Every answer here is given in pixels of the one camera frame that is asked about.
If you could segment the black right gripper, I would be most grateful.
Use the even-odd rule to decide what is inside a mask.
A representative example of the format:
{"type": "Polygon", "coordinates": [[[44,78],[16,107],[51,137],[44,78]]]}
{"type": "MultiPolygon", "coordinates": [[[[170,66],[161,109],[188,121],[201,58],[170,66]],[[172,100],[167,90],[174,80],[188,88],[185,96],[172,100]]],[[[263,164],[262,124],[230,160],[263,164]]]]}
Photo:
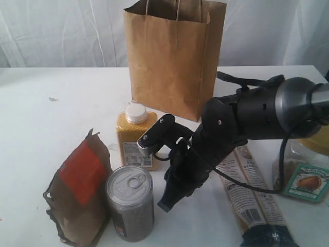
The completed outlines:
{"type": "Polygon", "coordinates": [[[209,173],[236,147],[247,143],[243,135],[227,136],[229,129],[216,133],[201,123],[195,132],[178,143],[165,173],[166,186],[157,205],[168,213],[182,198],[188,197],[208,179],[209,173]]]}

